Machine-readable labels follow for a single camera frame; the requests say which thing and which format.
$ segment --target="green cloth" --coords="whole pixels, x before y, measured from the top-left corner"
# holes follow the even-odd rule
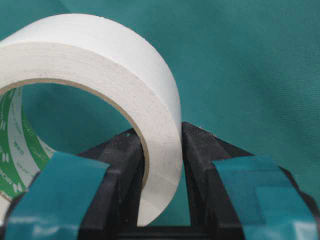
[[[183,121],[271,155],[320,205],[319,0],[2,0],[0,13],[1,39],[62,13],[103,16],[133,29],[168,63]],[[43,88],[26,88],[24,109],[59,151],[82,151],[129,127],[86,93]],[[47,113],[45,122],[40,113]],[[188,224],[187,206],[182,181],[154,224]]]

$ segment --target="white tape roll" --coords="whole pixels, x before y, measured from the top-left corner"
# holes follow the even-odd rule
[[[164,210],[180,180],[181,108],[172,73],[146,40],[102,17],[56,15],[1,41],[0,69],[0,94],[25,84],[59,83],[117,108],[138,133],[145,156],[138,225]]]

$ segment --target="adhesive tape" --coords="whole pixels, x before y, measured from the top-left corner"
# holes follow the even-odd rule
[[[0,69],[0,94],[6,93],[2,95],[1,110],[5,101],[12,101],[14,105],[9,109],[8,123],[0,114],[0,131],[7,131],[10,150],[7,157],[8,154],[0,149],[0,181],[2,178],[15,191],[21,190],[23,182],[10,182],[4,172],[5,164],[11,164],[11,161],[17,176],[27,179],[26,186],[35,174],[36,168],[30,168],[34,161],[32,156],[23,153],[23,159],[12,157],[13,151],[23,150],[20,145],[24,143],[16,145],[15,140],[19,134],[26,134],[20,128],[28,129],[21,120],[23,116],[17,114],[21,111],[15,111],[21,104],[21,86],[33,83],[70,85],[112,104],[140,137],[145,172],[138,225],[147,225],[164,210],[180,180],[181,108],[171,71],[146,40],[129,28],[102,17],[86,14],[50,16],[0,42]],[[10,133],[14,128],[17,133]],[[50,157],[53,150],[38,140]],[[23,169],[17,167],[22,165],[19,161],[24,161]],[[1,197],[0,204],[2,211],[8,205]]]

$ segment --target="teal tape piece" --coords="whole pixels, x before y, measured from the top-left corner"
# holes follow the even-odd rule
[[[76,240],[109,164],[56,152],[13,210],[6,240]]]
[[[246,240],[318,240],[312,213],[269,157],[235,157],[212,163]]]

